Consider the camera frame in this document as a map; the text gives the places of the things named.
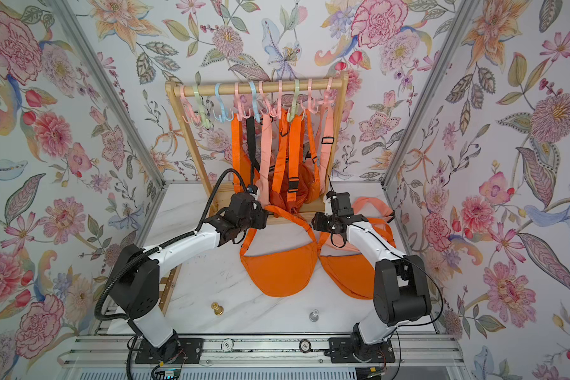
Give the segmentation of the pink sling bag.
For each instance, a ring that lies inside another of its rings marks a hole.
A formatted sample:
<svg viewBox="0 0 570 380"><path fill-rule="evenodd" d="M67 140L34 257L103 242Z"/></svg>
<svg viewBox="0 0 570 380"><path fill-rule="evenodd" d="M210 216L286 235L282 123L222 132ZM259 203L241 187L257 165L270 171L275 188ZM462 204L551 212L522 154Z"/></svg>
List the pink sling bag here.
<svg viewBox="0 0 570 380"><path fill-rule="evenodd" d="M384 239L394 241L390 226L394 211L386 203L376 197L360 197L354 201L353 209L356 214L363 214Z"/></svg>

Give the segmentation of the orange sling bag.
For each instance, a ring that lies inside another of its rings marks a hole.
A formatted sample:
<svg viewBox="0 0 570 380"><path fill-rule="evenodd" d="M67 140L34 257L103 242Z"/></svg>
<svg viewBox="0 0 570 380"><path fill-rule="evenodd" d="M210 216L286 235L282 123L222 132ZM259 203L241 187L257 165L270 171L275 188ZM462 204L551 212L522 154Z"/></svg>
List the orange sling bag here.
<svg viewBox="0 0 570 380"><path fill-rule="evenodd" d="M388 223L380 218L369 218L375 231L389 244L395 247L393 231ZM332 246L330 235L321 233L318 241L320 249L324 245ZM374 277L375 269L365 256L359 250L351 248L344 250L345 253L351 253L344 256L326 256L321 255L321 266L329 275L335 285L340 288L343 293L361 300L372 300L374 294Z"/></svg>
<svg viewBox="0 0 570 380"><path fill-rule="evenodd" d="M302 291L314 273L320 250L318 240L310 226L302 218L269 205L267 210L273 215L300 226L310 237L310 243L299 248L261 256L247 256L257 229L250 229L240 249L240 260L253 283L267 296L284 298Z"/></svg>

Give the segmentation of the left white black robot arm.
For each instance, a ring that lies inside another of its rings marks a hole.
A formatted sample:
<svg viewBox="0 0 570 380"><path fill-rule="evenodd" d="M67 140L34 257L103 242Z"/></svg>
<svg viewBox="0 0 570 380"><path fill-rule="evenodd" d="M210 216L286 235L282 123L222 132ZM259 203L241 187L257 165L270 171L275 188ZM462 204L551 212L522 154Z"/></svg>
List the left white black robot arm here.
<svg viewBox="0 0 570 380"><path fill-rule="evenodd" d="M231 196L230 204L217 214L208 214L224 178L233 174L242 186ZM125 246L104 290L99 296L94 316L98 321L123 319L138 337L151 346L151 355L163 363L175 359L181 351L179 337L159 306L161 278L195 256L234 241L250 229L266 228L269 212L258 200L258 187L245 181L233 168L218 178L205 205L198 225L152 247Z"/></svg>

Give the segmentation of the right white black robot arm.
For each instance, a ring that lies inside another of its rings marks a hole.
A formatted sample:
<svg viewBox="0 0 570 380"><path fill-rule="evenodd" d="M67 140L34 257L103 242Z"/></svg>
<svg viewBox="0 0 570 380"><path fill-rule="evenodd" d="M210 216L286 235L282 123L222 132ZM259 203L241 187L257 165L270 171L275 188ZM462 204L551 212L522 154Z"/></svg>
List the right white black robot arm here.
<svg viewBox="0 0 570 380"><path fill-rule="evenodd" d="M322 245L345 254L321 255L321 265L345 294L370 299L374 305L373 312L353 326L341 352L368 362L386 353L386 343L400 326L418 326L419 319L432 313L432 277L421 257L397 250L387 230L361 215L365 199L352 202L348 193L329 191L324 203L324 212L313 217L313 229L321 234Z"/></svg>

